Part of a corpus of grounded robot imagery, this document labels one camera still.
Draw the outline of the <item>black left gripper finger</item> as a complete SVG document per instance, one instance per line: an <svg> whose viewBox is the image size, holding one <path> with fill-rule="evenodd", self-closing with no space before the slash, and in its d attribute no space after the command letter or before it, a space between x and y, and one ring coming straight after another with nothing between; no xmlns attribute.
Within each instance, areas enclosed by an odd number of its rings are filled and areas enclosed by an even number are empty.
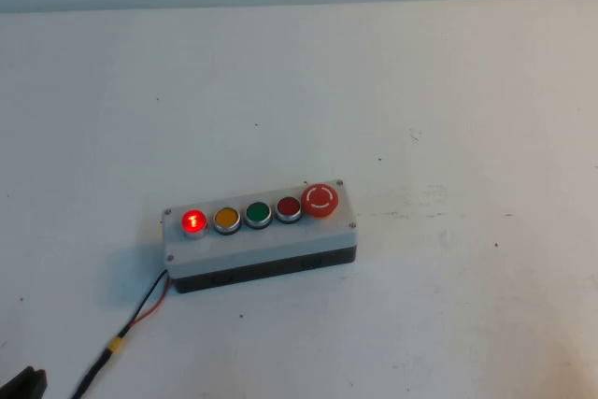
<svg viewBox="0 0 598 399"><path fill-rule="evenodd" d="M34 368L25 367L17 376L1 387L1 399L27 399L31 396Z"/></svg>
<svg viewBox="0 0 598 399"><path fill-rule="evenodd" d="M46 371L43 369L36 370L32 379L32 399L41 399L47 386Z"/></svg>

